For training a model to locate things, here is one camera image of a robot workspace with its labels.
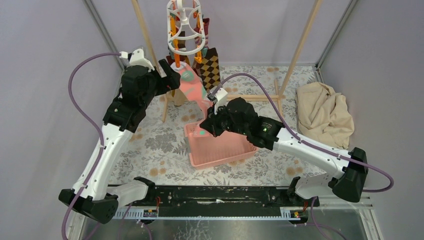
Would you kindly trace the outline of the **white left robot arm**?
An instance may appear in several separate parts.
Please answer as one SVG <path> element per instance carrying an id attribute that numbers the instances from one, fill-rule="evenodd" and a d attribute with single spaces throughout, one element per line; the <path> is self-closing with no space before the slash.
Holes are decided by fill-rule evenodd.
<path id="1" fill-rule="evenodd" d="M 122 77 L 117 96 L 109 105 L 96 150 L 78 181 L 72 188 L 63 189 L 58 199 L 72 210 L 101 224 L 108 223 L 117 210 L 139 201 L 148 206 L 155 200 L 155 183 L 136 177 L 129 183 L 109 187 L 109 179 L 118 155 L 135 134 L 153 98 L 180 87 L 180 74 L 166 59 L 159 64 L 165 73 L 146 66 L 128 66 Z"/>

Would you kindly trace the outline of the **beige striped maroon sock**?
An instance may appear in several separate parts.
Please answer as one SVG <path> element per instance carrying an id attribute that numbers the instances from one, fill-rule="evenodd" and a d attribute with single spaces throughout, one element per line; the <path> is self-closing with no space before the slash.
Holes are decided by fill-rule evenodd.
<path id="1" fill-rule="evenodd" d="M 175 89 L 171 95 L 172 95 L 172 101 L 175 107 L 182 106 L 187 100 L 186 96 L 179 88 Z"/>

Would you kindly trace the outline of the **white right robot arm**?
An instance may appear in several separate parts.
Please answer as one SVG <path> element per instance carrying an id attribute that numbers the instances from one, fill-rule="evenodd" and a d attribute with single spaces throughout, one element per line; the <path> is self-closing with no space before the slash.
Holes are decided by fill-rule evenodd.
<path id="1" fill-rule="evenodd" d="M 259 116 L 253 105 L 241 97 L 218 109 L 211 106 L 199 126 L 214 137 L 224 132 L 244 135 L 255 147 L 290 154 L 324 170 L 322 175 L 292 180 L 286 198 L 293 206 L 324 193 L 333 193 L 351 203 L 361 199 L 368 175 L 367 155 L 361 148 L 338 149 L 291 133 L 284 123 Z"/>

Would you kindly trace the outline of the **pink patterned sock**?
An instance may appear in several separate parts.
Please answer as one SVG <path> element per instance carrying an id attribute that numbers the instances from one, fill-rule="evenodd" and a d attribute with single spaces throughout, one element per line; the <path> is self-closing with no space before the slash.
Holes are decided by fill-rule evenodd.
<path id="1" fill-rule="evenodd" d="M 200 127 L 200 123 L 202 123 L 208 115 L 208 108 L 212 106 L 212 102 L 207 98 L 207 91 L 203 86 L 202 79 L 195 73 L 192 67 L 185 62 L 181 61 L 179 66 L 174 62 L 170 66 L 175 72 L 180 74 L 179 90 L 182 91 L 189 101 L 196 102 L 203 114 L 202 119 L 195 124 L 192 132 L 193 137 L 212 137 L 213 135 L 211 133 Z"/>

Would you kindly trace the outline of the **white round clip hanger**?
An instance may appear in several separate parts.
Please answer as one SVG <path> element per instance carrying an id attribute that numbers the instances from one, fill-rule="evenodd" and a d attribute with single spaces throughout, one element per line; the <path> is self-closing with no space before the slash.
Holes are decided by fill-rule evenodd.
<path id="1" fill-rule="evenodd" d="M 177 55 L 200 52 L 206 44 L 201 4 L 198 0 L 170 0 L 166 5 L 167 45 Z"/>

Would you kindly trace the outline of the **pink basket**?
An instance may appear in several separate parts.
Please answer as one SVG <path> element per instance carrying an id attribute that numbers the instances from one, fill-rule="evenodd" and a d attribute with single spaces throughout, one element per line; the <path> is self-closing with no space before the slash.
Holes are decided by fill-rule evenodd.
<path id="1" fill-rule="evenodd" d="M 245 160 L 253 157 L 258 150 L 244 135 L 225 131 L 218 137 L 207 136 L 198 124 L 193 122 L 184 126 L 189 160 L 197 170 Z"/>

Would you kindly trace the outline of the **brown yellow argyle sock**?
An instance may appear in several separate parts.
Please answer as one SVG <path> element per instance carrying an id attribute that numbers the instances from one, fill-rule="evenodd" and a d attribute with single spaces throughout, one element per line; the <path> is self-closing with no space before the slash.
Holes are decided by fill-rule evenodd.
<path id="1" fill-rule="evenodd" d="M 207 92 L 221 83 L 219 56 L 215 47 L 206 51 L 202 62 L 197 64 L 197 70 Z"/>

